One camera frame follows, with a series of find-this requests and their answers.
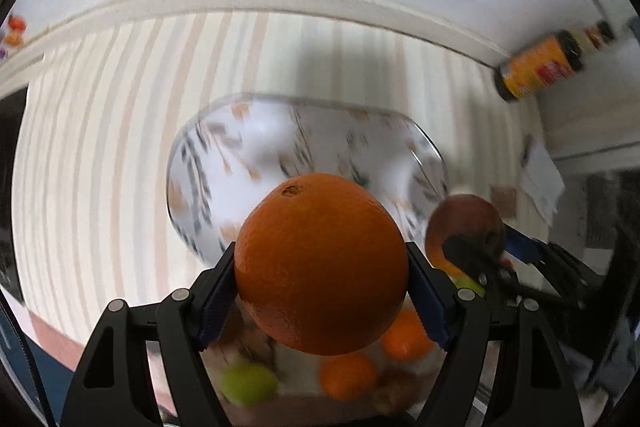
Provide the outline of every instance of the tray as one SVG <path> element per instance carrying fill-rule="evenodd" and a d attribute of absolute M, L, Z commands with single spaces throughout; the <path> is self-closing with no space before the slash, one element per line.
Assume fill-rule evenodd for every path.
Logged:
<path fill-rule="evenodd" d="M 284 180 L 329 172 L 366 188 L 406 241 L 424 248 L 446 168 L 429 137 L 397 112 L 243 94 L 201 111 L 169 156 L 174 229 L 207 266 L 222 256 L 254 207 Z"/>

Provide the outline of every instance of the green apple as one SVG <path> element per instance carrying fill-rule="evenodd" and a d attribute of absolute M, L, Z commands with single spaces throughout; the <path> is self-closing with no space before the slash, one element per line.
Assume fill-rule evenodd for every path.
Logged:
<path fill-rule="evenodd" d="M 220 392 L 234 405 L 252 407 L 276 398 L 278 379 L 261 363 L 241 362 L 222 373 Z"/>

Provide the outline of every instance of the oval tray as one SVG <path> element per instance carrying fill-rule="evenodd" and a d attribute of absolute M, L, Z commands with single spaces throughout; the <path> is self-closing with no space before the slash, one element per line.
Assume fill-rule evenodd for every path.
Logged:
<path fill-rule="evenodd" d="M 421 249 L 429 217 L 447 193 L 442 156 L 402 114 L 242 94 L 201 111 L 174 140 L 166 177 L 171 222 L 213 266 L 269 192 L 309 172 L 366 188 L 404 240 Z"/>

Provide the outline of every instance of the black cable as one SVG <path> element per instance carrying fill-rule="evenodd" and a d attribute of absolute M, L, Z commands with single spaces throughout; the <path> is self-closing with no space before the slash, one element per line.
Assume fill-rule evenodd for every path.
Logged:
<path fill-rule="evenodd" d="M 9 303 L 6 301 L 6 298 L 4 297 L 2 291 L 0 291 L 0 312 L 2 312 L 9 319 L 9 324 L 11 325 L 12 330 L 14 330 L 14 335 L 18 338 L 18 344 L 20 344 L 20 349 L 22 350 L 24 358 L 27 361 L 29 373 L 31 374 L 31 379 L 33 380 L 33 384 L 36 388 L 36 393 L 38 394 L 38 400 L 40 402 L 40 406 L 42 407 L 42 413 L 44 415 L 45 421 L 47 422 L 47 427 L 56 427 L 56 420 L 53 418 L 51 406 L 49 405 L 47 393 L 44 390 L 44 385 L 42 384 L 42 378 L 40 378 L 38 366 L 36 365 L 36 361 L 33 358 L 33 353 L 31 352 L 31 348 L 27 343 L 27 338 L 25 337 L 20 324 L 18 324 L 14 312 L 9 306 Z"/>

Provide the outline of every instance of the orange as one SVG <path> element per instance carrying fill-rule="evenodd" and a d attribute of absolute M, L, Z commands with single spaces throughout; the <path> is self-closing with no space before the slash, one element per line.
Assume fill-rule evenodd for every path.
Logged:
<path fill-rule="evenodd" d="M 498 259 L 504 250 L 505 231 L 498 210 L 473 194 L 449 196 L 431 214 L 424 249 L 434 268 L 460 279 L 466 274 L 450 263 L 442 244 L 451 235 L 463 235 L 486 254 Z"/>
<path fill-rule="evenodd" d="M 408 260 L 394 220 L 364 188 L 308 174 L 280 184 L 247 217 L 235 270 L 260 329 L 300 351 L 341 355 L 396 318 Z"/>
<path fill-rule="evenodd" d="M 390 359 L 400 362 L 420 360 L 434 346 L 413 308 L 402 309 L 398 318 L 382 335 L 380 343 Z"/>
<path fill-rule="evenodd" d="M 320 385 L 334 400 L 355 400 L 372 391 L 377 381 L 376 366 L 360 353 L 331 357 L 320 367 Z"/>

